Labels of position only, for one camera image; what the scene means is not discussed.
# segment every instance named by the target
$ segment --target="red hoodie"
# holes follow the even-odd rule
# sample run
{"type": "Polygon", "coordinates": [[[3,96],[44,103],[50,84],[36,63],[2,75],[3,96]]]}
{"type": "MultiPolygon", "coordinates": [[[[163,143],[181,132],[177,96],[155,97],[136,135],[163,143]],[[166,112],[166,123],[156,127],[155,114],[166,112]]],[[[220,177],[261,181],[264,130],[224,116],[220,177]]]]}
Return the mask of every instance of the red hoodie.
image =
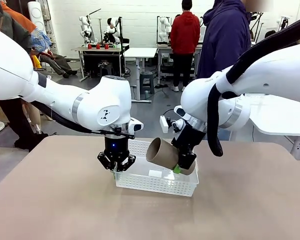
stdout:
{"type": "Polygon", "coordinates": [[[200,38],[199,18],[190,11],[176,17],[173,21],[170,38],[175,54],[193,54],[200,38]]]}

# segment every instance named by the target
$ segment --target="gray jacket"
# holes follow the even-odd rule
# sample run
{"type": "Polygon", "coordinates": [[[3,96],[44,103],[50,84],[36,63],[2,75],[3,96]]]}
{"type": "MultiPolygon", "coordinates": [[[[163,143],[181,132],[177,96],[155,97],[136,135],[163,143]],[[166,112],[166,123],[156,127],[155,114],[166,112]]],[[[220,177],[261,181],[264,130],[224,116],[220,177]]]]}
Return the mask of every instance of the gray jacket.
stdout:
{"type": "Polygon", "coordinates": [[[13,39],[29,54],[32,49],[30,33],[16,22],[8,13],[3,12],[0,5],[0,21],[2,19],[1,32],[13,39]]]}

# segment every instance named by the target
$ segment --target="purple hoodie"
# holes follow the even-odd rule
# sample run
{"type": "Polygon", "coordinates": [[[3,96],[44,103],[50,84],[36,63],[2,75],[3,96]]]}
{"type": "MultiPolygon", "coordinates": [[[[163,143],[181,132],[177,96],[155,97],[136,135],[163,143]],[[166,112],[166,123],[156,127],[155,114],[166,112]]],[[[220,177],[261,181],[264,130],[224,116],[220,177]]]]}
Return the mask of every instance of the purple hoodie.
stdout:
{"type": "Polygon", "coordinates": [[[203,16],[206,26],[198,79],[235,64],[250,48],[249,14],[241,0],[215,0],[203,16]]]}

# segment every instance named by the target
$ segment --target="white label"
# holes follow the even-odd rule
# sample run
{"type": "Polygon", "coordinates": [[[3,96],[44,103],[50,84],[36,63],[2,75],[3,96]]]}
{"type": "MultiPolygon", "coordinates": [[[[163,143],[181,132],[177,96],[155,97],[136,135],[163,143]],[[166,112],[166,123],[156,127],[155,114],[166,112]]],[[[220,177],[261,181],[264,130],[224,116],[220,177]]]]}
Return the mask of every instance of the white label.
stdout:
{"type": "Polygon", "coordinates": [[[149,177],[161,178],[162,171],[149,170],[149,177]]]}

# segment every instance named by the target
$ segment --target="white shoe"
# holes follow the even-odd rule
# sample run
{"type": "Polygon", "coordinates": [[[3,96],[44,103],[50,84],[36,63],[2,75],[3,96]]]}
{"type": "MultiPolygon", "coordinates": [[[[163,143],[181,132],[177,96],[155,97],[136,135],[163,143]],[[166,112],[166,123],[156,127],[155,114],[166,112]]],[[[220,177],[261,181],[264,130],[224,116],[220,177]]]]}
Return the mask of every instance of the white shoe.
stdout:
{"type": "Polygon", "coordinates": [[[171,86],[171,90],[174,92],[179,92],[179,88],[177,86],[171,86]]]}

